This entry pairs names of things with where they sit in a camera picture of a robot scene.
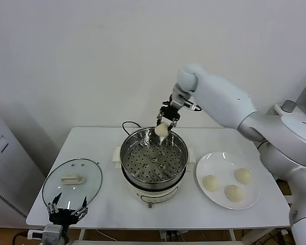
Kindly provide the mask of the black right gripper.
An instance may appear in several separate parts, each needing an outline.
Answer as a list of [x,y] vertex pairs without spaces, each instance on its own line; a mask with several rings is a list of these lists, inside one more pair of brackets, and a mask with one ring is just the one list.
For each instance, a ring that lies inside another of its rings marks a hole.
[[178,113],[178,109],[171,106],[169,101],[164,101],[162,103],[162,107],[160,108],[160,112],[157,116],[157,125],[162,122],[162,118],[166,118],[169,121],[172,121],[168,126],[168,131],[171,131],[174,127],[176,127],[176,121],[180,119],[180,115]]

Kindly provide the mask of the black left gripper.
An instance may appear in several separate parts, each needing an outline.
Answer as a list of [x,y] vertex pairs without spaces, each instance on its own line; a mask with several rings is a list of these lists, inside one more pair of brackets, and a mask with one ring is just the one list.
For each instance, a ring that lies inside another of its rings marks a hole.
[[59,193],[54,199],[48,203],[47,210],[49,213],[49,221],[55,225],[75,225],[82,220],[88,212],[87,197],[84,197],[82,205],[79,209],[62,209],[57,208],[57,204],[62,193]]

